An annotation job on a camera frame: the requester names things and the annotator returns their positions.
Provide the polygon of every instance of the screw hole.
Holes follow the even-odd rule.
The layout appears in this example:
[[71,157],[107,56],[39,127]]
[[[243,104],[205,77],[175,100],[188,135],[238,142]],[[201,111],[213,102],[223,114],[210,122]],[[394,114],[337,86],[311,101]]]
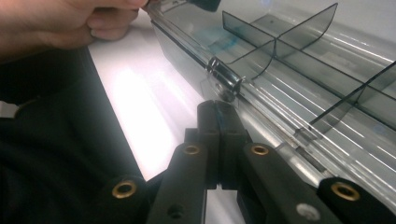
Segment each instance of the screw hole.
[[314,206],[307,203],[299,203],[296,207],[297,213],[308,221],[320,220],[320,212]]
[[194,155],[199,153],[199,148],[198,147],[194,147],[194,146],[189,146],[184,148],[184,153],[188,154],[188,155]]
[[168,216],[172,219],[182,218],[184,215],[184,207],[180,204],[173,204],[168,208]]
[[346,189],[346,188],[340,188],[338,189],[341,193],[347,195],[347,196],[352,196],[354,194],[354,192],[350,189]]
[[130,190],[132,190],[132,187],[130,185],[122,185],[118,188],[118,191],[121,193],[126,193]]

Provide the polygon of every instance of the white table surface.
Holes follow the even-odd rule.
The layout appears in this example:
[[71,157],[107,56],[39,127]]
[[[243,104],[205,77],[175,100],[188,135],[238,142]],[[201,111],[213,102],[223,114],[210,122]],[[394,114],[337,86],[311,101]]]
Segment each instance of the white table surface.
[[[163,56],[150,18],[141,10],[116,42],[95,42],[90,53],[137,164],[146,180],[165,170],[186,128],[196,128],[204,99]],[[244,223],[235,191],[209,190],[207,224]]]

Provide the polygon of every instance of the finger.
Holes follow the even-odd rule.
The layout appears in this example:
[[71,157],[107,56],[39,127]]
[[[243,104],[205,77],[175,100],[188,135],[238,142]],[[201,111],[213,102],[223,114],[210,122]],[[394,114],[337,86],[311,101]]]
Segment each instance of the finger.
[[41,36],[49,47],[56,49],[79,48],[94,40],[90,34],[90,28],[86,25],[65,32],[43,32]]
[[149,0],[93,0],[98,7],[115,7],[122,9],[138,9]]
[[118,40],[123,38],[129,27],[109,29],[109,30],[91,30],[91,35],[104,40]]
[[122,28],[136,19],[137,14],[137,11],[127,9],[95,10],[87,19],[87,24],[94,30]]

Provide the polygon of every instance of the transparent acrylic box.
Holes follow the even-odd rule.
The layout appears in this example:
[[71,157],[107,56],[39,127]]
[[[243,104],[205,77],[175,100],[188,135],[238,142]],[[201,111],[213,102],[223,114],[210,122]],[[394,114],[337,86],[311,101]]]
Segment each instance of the transparent acrylic box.
[[180,74],[271,123],[297,173],[351,179],[396,212],[395,2],[177,0],[148,13]]

